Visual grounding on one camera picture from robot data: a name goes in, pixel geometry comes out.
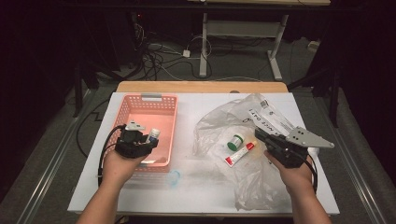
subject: person's left hand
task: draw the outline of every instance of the person's left hand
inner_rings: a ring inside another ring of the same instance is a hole
[[[109,151],[105,156],[103,165],[102,184],[110,183],[121,189],[124,183],[134,174],[134,169],[147,156],[130,159],[122,157],[115,150]]]

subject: small box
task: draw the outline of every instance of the small box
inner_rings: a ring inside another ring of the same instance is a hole
[[[159,144],[135,169],[137,172],[169,172],[172,144],[177,115],[177,96],[159,93],[126,93],[120,104],[113,128],[131,120],[145,126],[148,134],[152,128],[161,131]],[[115,132],[107,145],[117,142],[120,131]]]

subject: white desk frame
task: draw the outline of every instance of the white desk frame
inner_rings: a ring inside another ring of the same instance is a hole
[[[273,50],[268,50],[268,60],[271,65],[276,81],[282,80],[279,66],[276,62],[276,53],[279,49],[282,35],[286,28],[289,15],[284,15],[281,22],[256,22],[256,21],[209,21],[207,13],[204,13],[202,30],[202,54],[200,61],[200,77],[206,77],[207,47],[206,39],[208,35],[233,35],[252,37],[275,37]]]
[[[245,3],[245,4],[267,4],[267,5],[304,5],[308,7],[328,6],[330,0],[204,0],[213,3]],[[275,37],[275,44],[272,50],[267,51],[268,60],[271,65],[276,81],[282,80],[279,66],[276,62],[276,54],[280,41],[286,28],[289,15],[283,15],[281,22],[255,22],[255,21],[209,21],[207,13],[204,13],[202,31],[202,54],[200,61],[200,77],[206,77],[207,49],[206,38],[208,35],[233,35],[252,37]]]

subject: person's right hand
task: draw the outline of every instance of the person's right hand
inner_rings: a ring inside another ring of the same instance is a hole
[[[304,163],[299,168],[285,168],[275,157],[273,157],[267,150],[264,155],[268,160],[276,166],[280,172],[280,177],[286,185],[286,189],[291,196],[303,196],[306,193],[315,194],[312,187],[312,172]]]

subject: small bottle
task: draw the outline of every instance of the small bottle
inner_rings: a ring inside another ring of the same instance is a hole
[[[244,140],[244,135],[236,133],[233,135],[233,139],[231,139],[231,141],[227,143],[227,147],[232,151],[236,151],[239,146],[241,146],[241,144],[244,142]]]
[[[154,128],[151,129],[151,131],[149,131],[148,139],[146,140],[146,143],[150,143],[152,140],[158,139],[159,136],[160,136],[160,130]]]

